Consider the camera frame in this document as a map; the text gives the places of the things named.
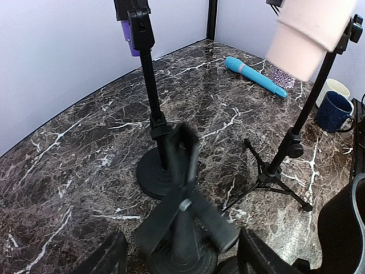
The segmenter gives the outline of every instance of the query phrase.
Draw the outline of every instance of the light pink cylinder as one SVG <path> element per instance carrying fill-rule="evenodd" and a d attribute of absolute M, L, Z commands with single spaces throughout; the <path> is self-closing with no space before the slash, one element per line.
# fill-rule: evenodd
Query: light pink cylinder
<path fill-rule="evenodd" d="M 356 0 L 285 0 L 267 59 L 308 81 L 327 51 L 334 51 Z"/>

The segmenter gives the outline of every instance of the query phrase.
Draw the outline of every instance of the white wall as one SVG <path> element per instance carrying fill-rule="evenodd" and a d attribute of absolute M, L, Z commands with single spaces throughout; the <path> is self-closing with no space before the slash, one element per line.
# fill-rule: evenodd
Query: white wall
<path fill-rule="evenodd" d="M 149 5 L 154 58 L 205 38 L 208 1 Z M 0 1 L 0 156 L 139 66 L 115 19 L 113 0 Z"/>
<path fill-rule="evenodd" d="M 264 58 L 274 38 L 277 16 L 265 0 L 219 1 L 216 40 Z M 355 13 L 365 17 L 365 2 L 358 0 Z M 330 77 L 344 83 L 352 96 L 365 93 L 365 34 L 338 56 Z"/>

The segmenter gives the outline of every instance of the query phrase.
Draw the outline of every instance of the dark marble surface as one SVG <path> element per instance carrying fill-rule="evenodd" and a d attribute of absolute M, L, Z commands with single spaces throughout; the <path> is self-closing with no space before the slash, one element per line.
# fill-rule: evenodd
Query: dark marble surface
<path fill-rule="evenodd" d="M 161 108 L 171 124 L 186 121 L 201 139 L 199 187 L 217 206 L 256 179 L 250 138 L 271 160 L 295 122 L 311 83 L 282 100 L 228 71 L 235 56 L 263 74 L 271 65 L 219 43 L 202 41 L 155 62 Z M 141 156 L 155 144 L 141 70 L 69 108 L 0 159 L 0 273 L 67 273 L 116 228 L 130 242 L 128 273 L 147 273 L 133 231 L 156 205 L 136 182 Z M 321 264 L 320 209 L 347 182 L 351 134 L 327 134 L 313 115 L 303 130 L 305 154 L 286 159 L 283 181 L 314 204 L 302 212 L 288 196 L 255 191 L 229 211 L 287 262 Z M 235 249 L 221 259 L 235 253 Z"/>

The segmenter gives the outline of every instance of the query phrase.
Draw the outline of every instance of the black cable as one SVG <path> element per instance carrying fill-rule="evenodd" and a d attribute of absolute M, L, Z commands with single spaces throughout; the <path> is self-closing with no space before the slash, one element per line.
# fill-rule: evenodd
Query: black cable
<path fill-rule="evenodd" d="M 274 8 L 274 6 L 273 6 L 273 5 L 270 5 L 270 6 L 271 6 L 271 8 L 273 9 L 273 11 L 275 12 L 275 14 L 276 14 L 277 16 L 279 16 L 278 11 Z"/>

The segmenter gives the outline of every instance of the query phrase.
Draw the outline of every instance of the tripod stand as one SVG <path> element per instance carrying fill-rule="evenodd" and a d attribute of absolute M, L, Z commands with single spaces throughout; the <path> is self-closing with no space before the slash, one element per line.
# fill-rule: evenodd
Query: tripod stand
<path fill-rule="evenodd" d="M 247 191 L 240 194 L 239 197 L 228 205 L 223 211 L 228 210 L 238 201 L 240 201 L 248 193 L 254 191 L 257 188 L 261 188 L 266 191 L 276 192 L 284 195 L 290 195 L 293 197 L 301 206 L 304 211 L 310 212 L 313 210 L 313 206 L 306 203 L 302 198 L 300 198 L 293 190 L 291 190 L 286 184 L 281 181 L 282 169 L 280 165 L 284 161 L 285 157 L 290 157 L 292 159 L 299 158 L 303 155 L 304 150 L 301 145 L 301 129 L 303 128 L 307 118 L 317 100 L 319 93 L 331 71 L 337 54 L 343 54 L 346 51 L 349 41 L 358 43 L 363 32 L 363 18 L 355 15 L 351 18 L 336 49 L 332 53 L 327 53 L 325 60 L 323 61 L 321 70 L 317 76 L 317 79 L 313 85 L 312 91 L 300 113 L 294 127 L 290 128 L 283 141 L 281 142 L 278 152 L 271 163 L 264 162 L 259 154 L 256 152 L 254 147 L 251 145 L 249 139 L 245 139 L 245 146 L 254 155 L 257 166 L 258 166 L 258 178 L 254 186 L 250 187 Z M 274 184 L 281 189 L 269 187 L 269 184 Z"/>

